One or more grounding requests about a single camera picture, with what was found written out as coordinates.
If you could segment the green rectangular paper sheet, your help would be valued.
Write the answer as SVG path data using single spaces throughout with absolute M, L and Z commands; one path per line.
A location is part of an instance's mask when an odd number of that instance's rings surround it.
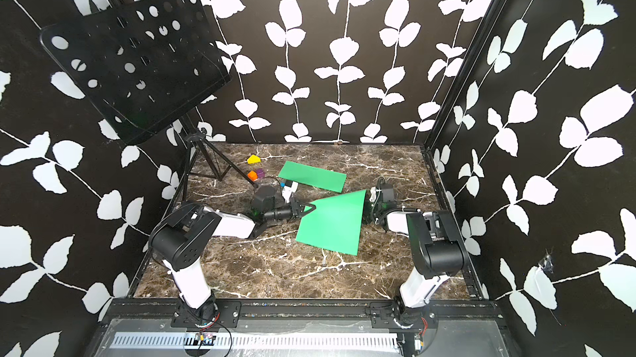
M 314 166 L 287 161 L 278 176 L 287 181 L 313 186 L 327 191 L 341 193 L 346 182 L 346 174 L 321 169 Z

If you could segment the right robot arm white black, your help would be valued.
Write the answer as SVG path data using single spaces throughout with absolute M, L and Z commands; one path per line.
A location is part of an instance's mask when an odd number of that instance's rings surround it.
M 380 182 L 370 189 L 364 222 L 408 237 L 413 270 L 394 298 L 397 314 L 422 309 L 439 287 L 469 262 L 455 219 L 448 210 L 423 211 L 400 206 L 394 187 Z

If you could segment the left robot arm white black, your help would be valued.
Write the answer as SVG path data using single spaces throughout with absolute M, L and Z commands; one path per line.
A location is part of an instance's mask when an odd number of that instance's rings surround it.
M 299 201 L 294 194 L 277 205 L 284 193 L 273 186 L 260 186 L 244 213 L 230 214 L 198 202 L 183 203 L 152 231 L 149 247 L 177 285 L 179 314 L 200 328 L 218 320 L 215 295 L 203 273 L 201 256 L 214 237 L 256 239 L 271 221 L 301 219 L 316 206 Z

